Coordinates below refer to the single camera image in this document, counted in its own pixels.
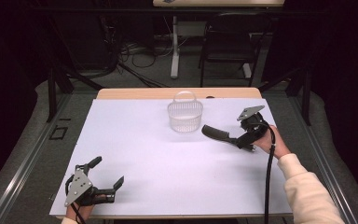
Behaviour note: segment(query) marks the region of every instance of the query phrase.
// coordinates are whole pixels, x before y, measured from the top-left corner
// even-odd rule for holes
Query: electronic equipment
[[[89,206],[98,203],[113,203],[116,197],[116,191],[123,185],[124,176],[122,176],[112,189],[97,189],[93,187],[88,178],[89,170],[94,168],[102,157],[97,157],[84,165],[77,165],[75,174],[71,175],[65,184],[65,207],[77,203],[79,206]]]
[[[215,129],[208,125],[204,125],[201,131],[203,134],[214,140],[228,142],[238,148],[254,151],[255,147],[252,143],[261,138],[269,129],[269,124],[258,112],[263,108],[263,105],[258,105],[243,109],[237,120],[241,121],[241,127],[246,131],[246,133],[239,138],[231,138],[229,137],[228,132]]]

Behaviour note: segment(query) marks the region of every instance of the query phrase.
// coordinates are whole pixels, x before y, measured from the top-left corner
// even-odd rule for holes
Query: cable
[[[68,180],[66,180],[65,182],[65,194],[68,195],[69,192],[69,185],[72,183],[72,181],[74,180],[74,175],[71,175],[71,177],[68,178]],[[77,222],[77,218],[80,219],[80,222],[82,224],[86,224],[86,221],[84,220],[84,218],[80,215],[78,209],[75,207],[75,205],[73,203],[71,203],[71,207],[72,209],[74,209],[75,213],[76,213],[76,222]]]
[[[269,127],[269,125],[265,123],[253,123],[253,125],[261,125],[269,129],[270,135],[271,135],[271,148],[269,149],[269,155],[268,155],[268,163],[267,163],[267,173],[266,173],[266,191],[265,191],[265,199],[264,199],[264,223],[269,224],[269,182],[271,179],[271,166],[272,166],[272,160],[274,159],[274,153],[275,153],[275,133]]]

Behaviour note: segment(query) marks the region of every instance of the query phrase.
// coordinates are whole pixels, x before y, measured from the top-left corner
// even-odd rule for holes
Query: gray floor
[[[177,79],[170,78],[171,54],[157,57],[153,65],[147,68],[134,66],[134,64],[147,65],[153,62],[152,58],[142,53],[133,58],[134,64],[131,61],[132,56],[125,64],[137,73],[170,87],[198,87],[199,43],[188,39],[181,46],[179,78]],[[255,74],[254,86],[256,87],[262,85],[260,74],[264,67],[268,46],[269,42],[266,41],[260,57],[261,63]],[[211,65],[207,73],[213,76],[212,72],[228,71],[232,72],[233,77],[240,77],[241,73],[233,67],[237,66]],[[108,76],[93,80],[107,88],[145,87],[136,77],[120,68]],[[49,208],[61,184],[63,172],[81,132],[91,101],[97,93],[77,80],[73,80],[73,83],[76,87],[73,94],[58,93],[59,114],[50,124],[46,123],[48,118],[47,83],[42,83],[37,87],[39,97],[34,113],[0,173],[0,223],[34,223],[35,220],[39,223],[60,223],[57,218],[48,215]],[[207,80],[205,84],[244,86],[246,81]],[[323,101],[312,94],[310,104],[312,126],[307,127],[298,116],[298,100],[284,95],[282,90],[286,85],[287,83],[283,82],[263,93],[284,139],[306,168],[315,172],[323,183],[329,186],[344,219],[348,223],[358,223],[358,186],[351,172],[335,151]],[[64,139],[54,140],[52,134],[56,127],[67,128]],[[101,223],[101,221],[92,220],[88,223]],[[262,218],[240,219],[240,223],[262,223]],[[274,217],[270,223],[293,223],[293,220],[290,217]]]

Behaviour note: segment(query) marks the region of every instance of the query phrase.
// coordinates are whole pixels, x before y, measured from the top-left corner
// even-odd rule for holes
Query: white table
[[[203,103],[200,128],[208,124],[229,131],[232,137],[240,136],[243,130],[236,118],[245,107],[254,105],[265,105],[261,114],[274,124],[266,101],[255,88],[102,90],[91,106],[50,214],[65,215],[64,183],[75,166],[102,156],[100,164],[89,171],[94,186],[112,188],[123,175],[125,181],[116,201],[97,205],[91,217],[262,216],[268,154],[214,141],[200,128],[193,133],[173,131],[167,106],[183,90],[195,92]],[[283,183],[275,161],[271,214],[291,214]]]
[[[154,0],[155,7],[282,7],[284,0],[174,0],[171,3],[163,0]],[[178,48],[178,20],[173,16],[172,36],[173,36],[173,56],[171,78],[178,78],[179,73],[179,48]],[[249,64],[243,67],[243,72],[247,77],[251,75]]]

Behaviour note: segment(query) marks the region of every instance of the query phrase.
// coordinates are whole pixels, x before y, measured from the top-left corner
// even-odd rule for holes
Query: transparent container
[[[184,94],[191,94],[192,99],[180,99]],[[179,133],[196,131],[201,123],[202,103],[197,100],[192,91],[180,91],[168,105],[170,126]]]

